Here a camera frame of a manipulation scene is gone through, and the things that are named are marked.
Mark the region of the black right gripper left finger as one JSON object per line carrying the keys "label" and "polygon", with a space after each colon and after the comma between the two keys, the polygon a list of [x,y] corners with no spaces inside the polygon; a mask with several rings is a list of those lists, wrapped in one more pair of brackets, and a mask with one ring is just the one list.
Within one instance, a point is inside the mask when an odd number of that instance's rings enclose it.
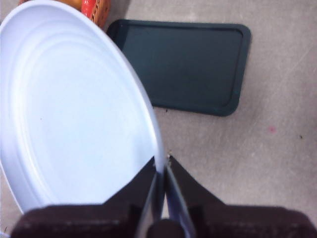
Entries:
{"label": "black right gripper left finger", "polygon": [[158,219],[158,174],[150,159],[102,204],[54,205],[25,213],[12,238],[145,238]]}

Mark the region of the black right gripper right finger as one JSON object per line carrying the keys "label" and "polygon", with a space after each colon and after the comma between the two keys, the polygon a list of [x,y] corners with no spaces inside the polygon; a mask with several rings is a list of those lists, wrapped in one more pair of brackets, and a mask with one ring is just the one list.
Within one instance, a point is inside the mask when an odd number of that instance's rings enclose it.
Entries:
{"label": "black right gripper right finger", "polygon": [[274,206],[229,205],[199,184],[172,156],[165,187],[170,218],[188,238],[315,238],[304,213]]}

